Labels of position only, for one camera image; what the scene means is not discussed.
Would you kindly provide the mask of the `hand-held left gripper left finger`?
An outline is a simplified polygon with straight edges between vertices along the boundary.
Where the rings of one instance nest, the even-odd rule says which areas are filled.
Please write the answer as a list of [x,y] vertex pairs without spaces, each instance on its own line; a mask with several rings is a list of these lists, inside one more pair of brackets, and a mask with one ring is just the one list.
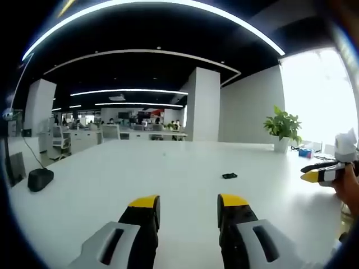
[[153,268],[160,228],[160,196],[132,201],[117,222],[108,222],[81,246],[68,268]]

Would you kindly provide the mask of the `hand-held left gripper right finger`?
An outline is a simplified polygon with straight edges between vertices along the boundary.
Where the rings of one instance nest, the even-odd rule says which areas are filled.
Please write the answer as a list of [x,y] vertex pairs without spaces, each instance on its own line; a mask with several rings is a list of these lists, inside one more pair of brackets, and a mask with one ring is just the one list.
[[258,219],[249,203],[218,194],[219,246],[225,268],[303,268],[293,242],[267,219]]

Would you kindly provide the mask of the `person's right hand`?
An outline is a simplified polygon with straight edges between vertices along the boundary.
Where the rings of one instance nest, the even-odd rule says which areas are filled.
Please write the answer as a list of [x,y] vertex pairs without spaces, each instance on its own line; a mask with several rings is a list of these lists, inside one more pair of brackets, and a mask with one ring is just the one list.
[[333,187],[351,214],[358,217],[358,181],[352,163],[346,164],[343,175],[333,181]]

